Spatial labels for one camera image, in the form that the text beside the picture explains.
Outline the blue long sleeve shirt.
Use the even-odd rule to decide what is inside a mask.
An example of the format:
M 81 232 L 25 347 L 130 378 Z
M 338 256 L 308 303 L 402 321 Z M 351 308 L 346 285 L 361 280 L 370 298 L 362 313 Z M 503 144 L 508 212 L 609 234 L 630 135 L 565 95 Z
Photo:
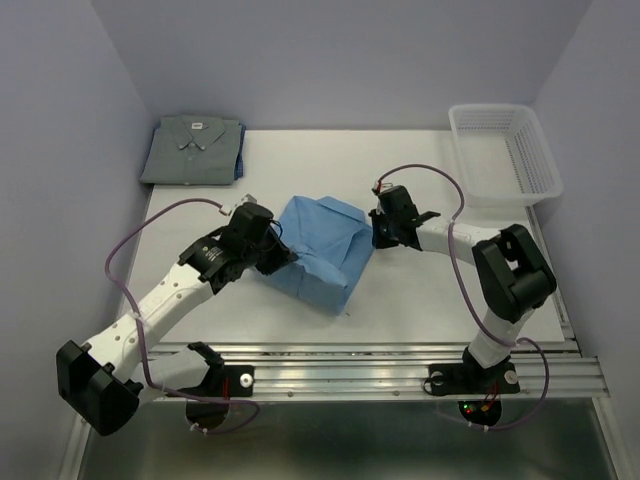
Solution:
M 374 251 L 365 213 L 330 196 L 294 196 L 279 223 L 282 241 L 297 259 L 265 276 L 265 283 L 325 313 L 341 314 Z

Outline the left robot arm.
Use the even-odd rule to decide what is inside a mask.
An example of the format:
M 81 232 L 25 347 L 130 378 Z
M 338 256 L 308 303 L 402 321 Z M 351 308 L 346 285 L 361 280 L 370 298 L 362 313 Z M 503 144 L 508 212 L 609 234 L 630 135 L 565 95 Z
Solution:
M 163 396 L 211 405 L 220 414 L 236 405 L 260 412 L 246 376 L 226 374 L 222 356 L 203 342 L 170 357 L 148 357 L 187 314 L 246 270 L 268 276 L 296 260 L 269 209 L 246 201 L 229 217 L 187 247 L 142 300 L 114 278 L 129 311 L 89 340 L 69 340 L 56 352 L 60 397 L 98 434 L 117 432 L 142 405 Z

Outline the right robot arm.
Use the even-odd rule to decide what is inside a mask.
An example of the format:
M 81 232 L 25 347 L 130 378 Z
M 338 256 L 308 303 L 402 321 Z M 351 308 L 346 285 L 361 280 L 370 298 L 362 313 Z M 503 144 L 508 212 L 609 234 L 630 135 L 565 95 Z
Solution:
M 457 268 L 475 268 L 485 315 L 475 316 L 478 333 L 458 363 L 432 365 L 425 381 L 434 396 L 481 394 L 496 387 L 520 390 L 510 355 L 527 320 L 557 288 L 556 278 L 529 230 L 513 224 L 496 230 L 457 224 L 438 213 L 421 213 L 397 185 L 373 190 L 378 205 L 369 216 L 373 246 L 404 246 L 446 255 Z

